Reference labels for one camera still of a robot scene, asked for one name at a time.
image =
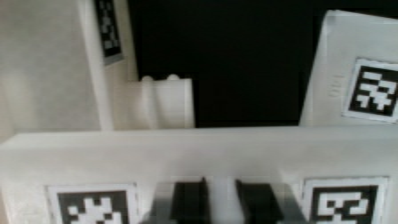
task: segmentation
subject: dark background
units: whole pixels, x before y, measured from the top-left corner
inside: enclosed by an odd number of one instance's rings
[[[139,74],[194,79],[198,127],[297,125],[329,9],[393,1],[130,0]]]

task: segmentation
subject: white surface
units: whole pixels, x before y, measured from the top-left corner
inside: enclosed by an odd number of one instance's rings
[[[96,58],[95,66],[102,70],[102,86],[98,88],[98,101],[104,101],[104,116],[112,119],[112,128],[116,130],[132,130],[141,128],[141,115],[134,114],[132,107],[141,106],[141,93],[136,91],[134,86],[139,81],[137,61],[136,61],[136,49],[134,49],[134,37],[130,29],[130,15],[128,15],[128,2],[114,1],[116,5],[116,19],[120,28],[120,39],[123,48],[123,60],[111,65],[104,65],[102,47],[98,36],[93,36],[88,41],[96,41],[96,50],[89,54],[89,57]]]
[[[303,126],[384,124],[342,116],[349,82],[359,58],[398,62],[398,20],[329,11],[324,20]]]
[[[0,82],[17,131],[98,130],[77,1],[0,4]]]
[[[143,109],[146,114],[146,123],[150,129],[160,129],[160,111],[159,100],[155,98],[155,81],[152,76],[146,76],[141,81],[143,84]]]
[[[136,182],[143,217],[157,184],[189,176],[214,180],[212,192],[230,190],[235,178],[287,183],[299,202],[304,179],[390,176],[383,223],[397,223],[397,132],[397,126],[352,126],[20,134],[0,146],[11,224],[50,224],[47,185]],[[212,196],[216,224],[242,223],[228,200]]]
[[[0,83],[0,143],[13,135],[15,135],[15,127],[9,112],[9,102],[6,101],[4,88]]]
[[[77,0],[80,25],[86,43],[88,66],[93,81],[93,93],[96,97],[96,110],[100,116],[100,127],[104,131],[114,130],[114,114],[111,93],[107,88],[107,74],[105,74],[105,58],[102,52],[100,31],[95,11],[95,1]]]
[[[6,206],[4,206],[4,196],[2,196],[2,192],[0,192],[0,223],[2,224],[8,224],[9,223],[8,214],[6,214]]]

